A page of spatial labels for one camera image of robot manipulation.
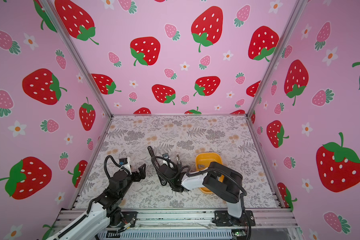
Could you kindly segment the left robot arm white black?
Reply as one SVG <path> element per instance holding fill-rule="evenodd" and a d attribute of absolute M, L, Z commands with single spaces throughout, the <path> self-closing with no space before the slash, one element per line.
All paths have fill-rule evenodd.
<path fill-rule="evenodd" d="M 91 240 L 108 227 L 116 227 L 111 233 L 120 234 L 136 224 L 137 213 L 123 213 L 120 204 L 132 183 L 146 178 L 146 164 L 133 172 L 129 158 L 117 163 L 108 155 L 104 160 L 104 172 L 109 185 L 96 198 L 90 200 L 87 210 L 64 229 L 48 237 L 49 240 Z"/>

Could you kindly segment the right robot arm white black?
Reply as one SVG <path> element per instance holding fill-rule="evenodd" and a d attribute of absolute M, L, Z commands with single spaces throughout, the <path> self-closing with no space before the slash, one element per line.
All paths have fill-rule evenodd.
<path fill-rule="evenodd" d="M 201 171 L 190 172 L 190 166 L 180 167 L 170 159 L 151 156 L 151 162 L 161 181 L 169 184 L 172 191 L 182 193 L 207 188 L 227 203 L 227 213 L 215 212 L 213 223 L 218 227 L 246 226 L 251 228 L 251 215 L 247 213 L 244 197 L 243 176 L 217 162 Z"/>

